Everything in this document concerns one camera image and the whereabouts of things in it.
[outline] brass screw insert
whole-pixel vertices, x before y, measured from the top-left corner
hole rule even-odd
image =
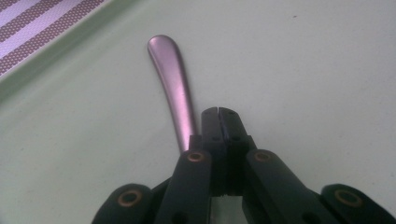
[[[269,161],[271,160],[271,156],[264,152],[256,152],[256,154],[254,154],[254,159],[256,159],[256,161]]]
[[[361,207],[363,205],[363,200],[358,195],[345,189],[336,190],[334,196],[338,202],[351,207]]]
[[[187,156],[187,159],[189,159],[189,161],[193,161],[193,162],[203,161],[204,158],[205,158],[205,156],[201,152],[192,152],[191,154],[189,154]]]
[[[132,207],[135,204],[139,203],[142,199],[143,195],[139,190],[130,189],[128,191],[123,192],[117,202],[122,207]]]

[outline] black plastic part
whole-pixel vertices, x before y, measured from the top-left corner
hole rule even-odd
[[[254,192],[254,188],[247,182],[242,199],[242,210],[249,224],[271,223],[262,203]]]
[[[245,127],[239,115],[231,109],[219,108],[219,118],[227,145],[227,194],[242,196],[244,190],[245,157],[250,150]]]
[[[92,224],[142,224],[148,223],[152,194],[149,188],[129,184],[110,194],[96,213]]]
[[[339,223],[275,153],[250,151],[246,171],[271,223]]]
[[[247,136],[247,141],[249,150],[257,149],[256,144],[254,143],[253,138],[250,135]]]
[[[209,222],[211,164],[203,150],[181,154],[154,223]]]
[[[168,188],[171,178],[163,181],[160,185],[151,190],[152,198],[151,205],[146,215],[146,223],[153,223],[157,216],[158,210],[160,210],[161,203],[163,202],[163,196]]]
[[[202,121],[202,150],[212,156],[212,196],[221,196],[226,192],[227,148],[224,143],[220,126],[218,109],[216,107],[205,110],[201,115]]]
[[[335,184],[323,188],[322,202],[347,224],[395,224],[396,219],[384,208],[352,187]]]

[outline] striped fabric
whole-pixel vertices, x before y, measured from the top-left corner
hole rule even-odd
[[[0,76],[106,0],[0,0]]]

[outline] light green surface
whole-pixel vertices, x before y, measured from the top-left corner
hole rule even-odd
[[[348,184],[396,216],[395,5],[109,2],[0,79],[0,223],[90,223],[117,187],[172,174],[146,50],[159,34],[181,49],[197,118],[229,107],[309,188]],[[244,223],[240,200],[214,204],[217,223]]]

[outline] white stripe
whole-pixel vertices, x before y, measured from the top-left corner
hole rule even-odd
[[[21,0],[14,3],[12,6],[4,9],[0,13],[0,26],[4,26],[9,21],[12,21],[22,12],[26,11],[26,9],[34,6],[38,2],[40,2],[40,0]]]
[[[20,29],[15,35],[0,43],[0,58],[9,54],[12,50],[30,40],[35,35],[49,27],[55,21],[59,20],[66,12],[75,7],[83,0],[65,0],[43,13],[34,21]]]

